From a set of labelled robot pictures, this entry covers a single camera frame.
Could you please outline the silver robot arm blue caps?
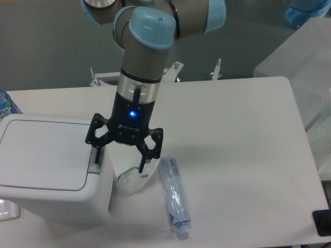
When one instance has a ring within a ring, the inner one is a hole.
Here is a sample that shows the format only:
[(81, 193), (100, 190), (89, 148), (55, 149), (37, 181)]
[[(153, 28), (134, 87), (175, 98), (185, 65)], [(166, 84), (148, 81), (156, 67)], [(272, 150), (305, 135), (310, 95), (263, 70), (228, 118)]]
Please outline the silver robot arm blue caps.
[(226, 19), (224, 1), (81, 1), (93, 25), (113, 25), (124, 50), (110, 118), (96, 113), (86, 143), (97, 151), (111, 142), (135, 146), (140, 169), (161, 154), (163, 130), (150, 129), (169, 51), (178, 39), (219, 29)]

